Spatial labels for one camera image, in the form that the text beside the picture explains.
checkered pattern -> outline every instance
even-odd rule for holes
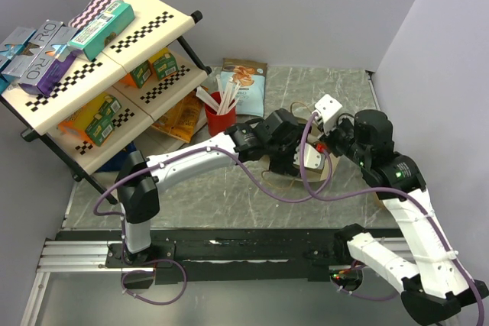
[[[29,101],[25,105],[29,107],[32,112],[36,112],[39,109],[40,105],[47,105],[50,101],[58,97],[61,93],[67,91],[70,86],[74,86],[78,83],[78,81],[85,78],[87,74],[93,73],[96,68],[102,65],[103,63],[97,62],[97,59],[94,59],[91,63],[83,64],[82,69],[76,70],[75,72],[73,72],[73,74],[56,83],[49,97],[38,95],[34,102]]]
[[[131,112],[129,108],[126,108],[124,112],[122,112],[117,118],[112,120],[112,123],[114,124],[114,127],[121,127],[122,124],[127,122],[129,118],[132,118],[133,116],[134,112]]]
[[[92,148],[93,148],[92,143],[89,143],[88,141],[83,141],[83,145],[76,146],[75,150],[79,153],[80,156],[82,156],[88,150],[91,150]]]
[[[142,95],[139,99],[141,101],[144,101],[144,103],[146,104],[151,103],[151,101],[153,101],[157,96],[163,93],[163,91],[170,88],[173,84],[175,84],[175,82],[178,82],[180,78],[185,76],[185,74],[188,73],[189,71],[190,71],[189,68],[182,65],[178,72],[163,79],[161,82],[158,83],[156,87],[153,87],[149,92],[146,92],[146,94]]]
[[[155,28],[159,28],[162,24],[168,22],[169,19],[173,18],[167,11],[164,11],[161,15],[158,15],[153,21],[150,21],[146,26],[141,27],[140,30],[134,31],[133,34],[126,36],[124,40],[120,40],[117,44],[111,45],[111,49],[115,49],[116,53],[120,53],[123,49],[127,49],[131,44],[135,44],[141,38],[144,38],[147,34],[153,32]]]

marble surface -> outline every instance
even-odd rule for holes
[[[215,89],[215,74],[205,84]],[[346,111],[355,113],[364,108],[375,108],[374,96],[363,70],[340,70],[299,67],[271,67],[267,74],[265,115],[274,109],[289,108],[294,101],[312,106],[322,95],[329,93],[338,99]],[[197,143],[209,138],[206,127],[193,138]],[[142,149],[144,154],[152,154]],[[247,163],[256,177],[264,170],[260,163]],[[289,185],[289,180],[269,175],[267,180],[278,187]],[[98,179],[113,182],[114,174],[103,174]],[[339,160],[327,196],[337,196],[367,187],[360,171],[347,159]],[[290,189],[270,190],[287,198],[306,196],[302,183],[295,182]],[[117,217],[96,217],[92,208],[98,193],[88,183],[76,188],[66,228],[119,228]],[[108,203],[102,209],[118,208]],[[341,228],[359,223],[367,228],[395,228],[390,213],[374,202],[372,195],[362,195],[340,202],[309,200],[301,204],[277,202],[260,191],[239,167],[217,169],[205,175],[182,182],[160,197],[160,213],[152,221],[153,228]]]

yellow snack bag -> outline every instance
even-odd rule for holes
[[[176,139],[190,143],[193,129],[199,120],[203,103],[191,91],[167,113],[161,116],[151,127]]]

chip bag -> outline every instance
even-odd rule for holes
[[[176,139],[190,143],[193,130],[199,121],[203,103],[191,91],[167,113],[161,116],[151,127]]]
[[[221,71],[222,90],[228,83],[241,84],[236,99],[236,114],[263,117],[267,64],[240,59],[224,59]]]

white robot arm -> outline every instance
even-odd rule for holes
[[[439,226],[417,165],[393,150],[393,127],[387,116],[377,110],[363,110],[355,116],[346,114],[330,95],[323,96],[315,109],[316,122],[322,130],[319,139],[337,157],[346,156],[356,163],[365,182],[377,188],[372,190],[381,191],[379,199],[394,216],[416,263],[388,250],[358,224],[338,231],[335,256],[345,263],[360,261],[387,280],[401,293],[406,310],[419,324],[445,320],[461,307],[474,303],[474,286],[482,297],[487,296],[486,285],[464,276],[463,268],[454,263],[457,253]],[[147,159],[141,155],[130,157],[118,180],[144,167],[157,168],[118,189],[128,251],[138,253],[151,245],[150,222],[159,211],[159,195],[178,182],[211,169],[259,160],[263,155],[270,157],[274,172],[298,176],[294,162],[302,132],[303,126],[288,111],[280,109],[265,120],[235,124],[225,133],[185,150]],[[315,161],[318,152],[313,147],[309,146],[306,153],[304,161],[311,167],[324,163],[324,157],[321,162]],[[182,154],[185,157],[173,160]]]

